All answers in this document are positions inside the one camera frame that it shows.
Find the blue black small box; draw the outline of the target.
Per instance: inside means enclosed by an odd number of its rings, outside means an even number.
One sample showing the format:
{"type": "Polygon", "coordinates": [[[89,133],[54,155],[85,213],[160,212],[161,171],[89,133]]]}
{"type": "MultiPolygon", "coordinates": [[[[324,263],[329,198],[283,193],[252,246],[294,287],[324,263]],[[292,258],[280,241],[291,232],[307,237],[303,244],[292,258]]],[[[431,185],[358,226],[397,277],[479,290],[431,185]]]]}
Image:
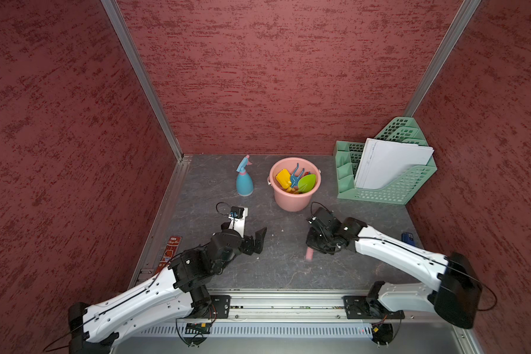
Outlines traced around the blue black small box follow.
{"type": "Polygon", "coordinates": [[[410,246],[416,246],[414,235],[411,232],[403,232],[401,234],[401,240],[410,246]]]}

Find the white paper stack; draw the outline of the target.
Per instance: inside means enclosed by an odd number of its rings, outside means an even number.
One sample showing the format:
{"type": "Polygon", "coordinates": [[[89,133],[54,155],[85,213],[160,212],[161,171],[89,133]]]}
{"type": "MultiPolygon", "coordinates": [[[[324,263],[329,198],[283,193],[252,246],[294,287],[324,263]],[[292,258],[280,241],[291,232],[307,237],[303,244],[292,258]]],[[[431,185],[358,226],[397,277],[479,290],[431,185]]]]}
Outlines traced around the white paper stack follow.
{"type": "Polygon", "coordinates": [[[384,188],[408,169],[426,166],[434,151],[433,147],[412,143],[367,139],[355,175],[355,188],[384,188]]]}

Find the blue toy rake yellow handle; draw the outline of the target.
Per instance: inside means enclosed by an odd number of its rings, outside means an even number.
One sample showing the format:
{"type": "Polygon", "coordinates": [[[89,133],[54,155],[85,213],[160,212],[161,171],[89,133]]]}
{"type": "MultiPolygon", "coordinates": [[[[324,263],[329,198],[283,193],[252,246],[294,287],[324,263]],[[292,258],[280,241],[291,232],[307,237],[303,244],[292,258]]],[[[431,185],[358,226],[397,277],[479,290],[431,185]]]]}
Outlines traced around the blue toy rake yellow handle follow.
{"type": "Polygon", "coordinates": [[[291,188],[298,188],[299,181],[305,175],[305,168],[300,168],[299,164],[296,165],[294,171],[290,175],[291,188]]]}

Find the small red card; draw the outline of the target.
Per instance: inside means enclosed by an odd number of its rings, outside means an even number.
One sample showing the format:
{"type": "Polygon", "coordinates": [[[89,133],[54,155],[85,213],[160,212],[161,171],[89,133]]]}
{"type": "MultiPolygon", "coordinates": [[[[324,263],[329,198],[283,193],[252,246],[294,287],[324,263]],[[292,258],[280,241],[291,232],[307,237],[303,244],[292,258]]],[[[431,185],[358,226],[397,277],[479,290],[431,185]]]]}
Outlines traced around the small red card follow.
{"type": "Polygon", "coordinates": [[[163,255],[161,260],[158,262],[158,266],[156,268],[156,272],[161,271],[163,268],[165,268],[168,261],[172,260],[178,251],[178,248],[181,243],[181,237],[179,236],[171,236],[168,239],[168,242],[166,243],[163,255]]]}

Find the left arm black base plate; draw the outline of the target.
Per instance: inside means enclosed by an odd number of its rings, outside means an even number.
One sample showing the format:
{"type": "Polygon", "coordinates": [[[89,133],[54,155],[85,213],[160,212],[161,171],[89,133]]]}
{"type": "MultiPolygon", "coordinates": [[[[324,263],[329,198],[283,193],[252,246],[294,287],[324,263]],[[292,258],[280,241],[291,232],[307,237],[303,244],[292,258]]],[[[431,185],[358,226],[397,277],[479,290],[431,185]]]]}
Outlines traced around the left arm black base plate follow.
{"type": "Polygon", "coordinates": [[[229,295],[211,295],[207,302],[202,303],[201,307],[194,308],[189,317],[209,321],[227,319],[230,315],[231,300],[229,295]]]}

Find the purple toy shovel pink handle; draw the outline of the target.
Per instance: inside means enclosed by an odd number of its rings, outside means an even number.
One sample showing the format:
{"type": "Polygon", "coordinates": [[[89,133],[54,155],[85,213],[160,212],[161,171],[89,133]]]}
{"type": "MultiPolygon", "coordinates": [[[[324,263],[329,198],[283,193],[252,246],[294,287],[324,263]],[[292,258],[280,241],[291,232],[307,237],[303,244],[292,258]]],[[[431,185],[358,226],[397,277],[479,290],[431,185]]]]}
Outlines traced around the purple toy shovel pink handle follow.
{"type": "Polygon", "coordinates": [[[314,250],[311,247],[308,247],[305,254],[305,259],[307,261],[312,261],[314,257],[314,250]]]}

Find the blue pink spray bottle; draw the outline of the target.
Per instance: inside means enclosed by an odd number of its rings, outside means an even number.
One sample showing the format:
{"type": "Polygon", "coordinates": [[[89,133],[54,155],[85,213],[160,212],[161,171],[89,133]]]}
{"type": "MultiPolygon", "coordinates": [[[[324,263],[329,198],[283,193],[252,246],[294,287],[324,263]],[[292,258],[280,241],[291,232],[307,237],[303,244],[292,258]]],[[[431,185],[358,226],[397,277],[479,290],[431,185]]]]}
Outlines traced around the blue pink spray bottle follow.
{"type": "Polygon", "coordinates": [[[246,168],[251,165],[250,156],[246,155],[237,167],[236,189],[240,196],[247,197],[254,192],[254,184],[246,168]]]}

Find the right aluminium corner post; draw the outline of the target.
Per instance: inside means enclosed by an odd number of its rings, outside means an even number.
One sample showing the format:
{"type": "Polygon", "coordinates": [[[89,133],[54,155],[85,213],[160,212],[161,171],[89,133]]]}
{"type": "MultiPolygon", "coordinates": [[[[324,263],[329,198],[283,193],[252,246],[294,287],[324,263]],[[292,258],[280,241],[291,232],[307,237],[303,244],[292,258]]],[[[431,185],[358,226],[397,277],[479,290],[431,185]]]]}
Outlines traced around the right aluminium corner post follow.
{"type": "Polygon", "coordinates": [[[411,100],[407,104],[404,111],[405,117],[413,117],[416,113],[481,2],[481,0],[464,0],[460,5],[411,100]]]}

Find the yellow toy shovel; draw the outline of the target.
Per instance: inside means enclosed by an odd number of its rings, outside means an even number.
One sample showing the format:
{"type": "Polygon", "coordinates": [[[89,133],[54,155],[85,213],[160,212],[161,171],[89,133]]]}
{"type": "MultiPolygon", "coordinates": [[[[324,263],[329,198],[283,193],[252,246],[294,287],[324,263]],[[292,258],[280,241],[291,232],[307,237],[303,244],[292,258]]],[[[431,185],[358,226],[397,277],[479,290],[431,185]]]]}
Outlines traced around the yellow toy shovel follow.
{"type": "Polygon", "coordinates": [[[282,169],[276,176],[276,181],[280,187],[285,191],[291,191],[291,174],[287,169],[282,169]]]}

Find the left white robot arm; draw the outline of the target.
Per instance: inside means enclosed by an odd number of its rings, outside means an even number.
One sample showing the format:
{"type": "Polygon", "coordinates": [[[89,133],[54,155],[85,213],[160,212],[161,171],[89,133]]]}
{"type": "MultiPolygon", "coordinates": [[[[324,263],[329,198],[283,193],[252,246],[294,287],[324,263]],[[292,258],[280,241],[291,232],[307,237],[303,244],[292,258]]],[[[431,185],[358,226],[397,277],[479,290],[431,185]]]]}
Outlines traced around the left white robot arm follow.
{"type": "Polygon", "coordinates": [[[206,285],[238,255],[259,255],[267,229],[253,236],[223,228],[209,242],[172,258],[144,283],[104,302],[69,309],[70,353],[110,353],[136,333],[168,319],[204,318],[212,311],[206,285]]]}

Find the green plastic file organizer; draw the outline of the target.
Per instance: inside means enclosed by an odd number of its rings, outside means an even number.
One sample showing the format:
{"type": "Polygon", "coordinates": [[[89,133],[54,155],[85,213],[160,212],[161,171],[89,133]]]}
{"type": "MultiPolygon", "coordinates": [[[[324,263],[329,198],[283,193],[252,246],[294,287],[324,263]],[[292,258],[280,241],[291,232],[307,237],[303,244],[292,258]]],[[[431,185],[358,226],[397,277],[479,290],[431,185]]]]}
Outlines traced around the green plastic file organizer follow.
{"type": "MultiPolygon", "coordinates": [[[[416,144],[426,147],[427,141],[413,117],[396,117],[376,136],[377,140],[416,144]]],[[[387,204],[407,204],[437,171],[435,159],[425,165],[415,165],[402,171],[382,188],[369,190],[355,186],[354,178],[364,150],[362,142],[337,141],[333,155],[339,199],[370,201],[387,204]]]]}

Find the pink plastic bucket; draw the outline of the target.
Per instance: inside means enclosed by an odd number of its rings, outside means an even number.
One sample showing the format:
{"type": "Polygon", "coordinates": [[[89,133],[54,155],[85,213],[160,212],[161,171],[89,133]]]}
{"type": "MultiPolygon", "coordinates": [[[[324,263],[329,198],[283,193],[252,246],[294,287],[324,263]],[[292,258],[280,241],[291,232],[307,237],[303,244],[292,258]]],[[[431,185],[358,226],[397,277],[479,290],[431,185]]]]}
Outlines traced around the pink plastic bucket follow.
{"type": "Polygon", "coordinates": [[[304,210],[311,202],[315,193],[322,184],[321,170],[313,162],[299,158],[287,157],[275,162],[268,173],[268,185],[273,190],[274,200],[277,205],[286,212],[299,212],[304,210]],[[277,175],[283,170],[289,173],[304,171],[316,177],[316,183],[307,193],[290,193],[277,181],[277,175]]]}

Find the left aluminium corner post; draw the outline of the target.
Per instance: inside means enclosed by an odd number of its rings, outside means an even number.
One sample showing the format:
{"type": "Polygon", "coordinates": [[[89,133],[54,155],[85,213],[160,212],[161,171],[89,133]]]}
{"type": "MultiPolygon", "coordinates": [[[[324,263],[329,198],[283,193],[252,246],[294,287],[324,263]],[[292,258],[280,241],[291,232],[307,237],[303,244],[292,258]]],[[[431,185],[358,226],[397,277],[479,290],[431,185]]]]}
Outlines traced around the left aluminium corner post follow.
{"type": "Polygon", "coordinates": [[[179,145],[179,142],[168,122],[165,110],[156,94],[156,90],[149,78],[149,74],[145,68],[145,65],[137,50],[137,46],[134,44],[134,40],[129,32],[129,29],[125,23],[125,19],[119,8],[117,1],[115,0],[101,0],[100,1],[108,18],[112,24],[112,27],[121,43],[122,48],[130,62],[135,75],[144,91],[147,100],[150,103],[153,113],[159,122],[159,125],[168,141],[169,146],[178,162],[184,159],[184,153],[179,145]]]}

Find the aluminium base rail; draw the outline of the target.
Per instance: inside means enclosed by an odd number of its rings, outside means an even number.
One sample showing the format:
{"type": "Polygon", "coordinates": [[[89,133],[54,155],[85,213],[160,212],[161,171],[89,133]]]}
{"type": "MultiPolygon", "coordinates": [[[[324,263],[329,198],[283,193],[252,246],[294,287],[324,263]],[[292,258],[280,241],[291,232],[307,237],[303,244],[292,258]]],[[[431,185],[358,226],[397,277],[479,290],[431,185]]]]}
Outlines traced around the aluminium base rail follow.
{"type": "Polygon", "coordinates": [[[231,296],[227,319],[168,319],[142,330],[113,353],[480,353],[473,331],[438,315],[348,319],[344,296],[362,291],[218,290],[231,296]]]}

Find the green toy trowel yellow handle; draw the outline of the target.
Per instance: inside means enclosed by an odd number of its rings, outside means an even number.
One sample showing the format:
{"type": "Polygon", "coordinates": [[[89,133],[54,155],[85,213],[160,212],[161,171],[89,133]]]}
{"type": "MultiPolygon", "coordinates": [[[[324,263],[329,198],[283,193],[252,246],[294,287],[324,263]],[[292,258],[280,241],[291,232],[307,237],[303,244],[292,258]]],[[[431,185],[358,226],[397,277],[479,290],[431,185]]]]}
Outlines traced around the green toy trowel yellow handle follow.
{"type": "Polygon", "coordinates": [[[316,174],[307,174],[302,177],[297,184],[298,193],[305,194],[311,192],[317,184],[317,175],[316,174]]]}

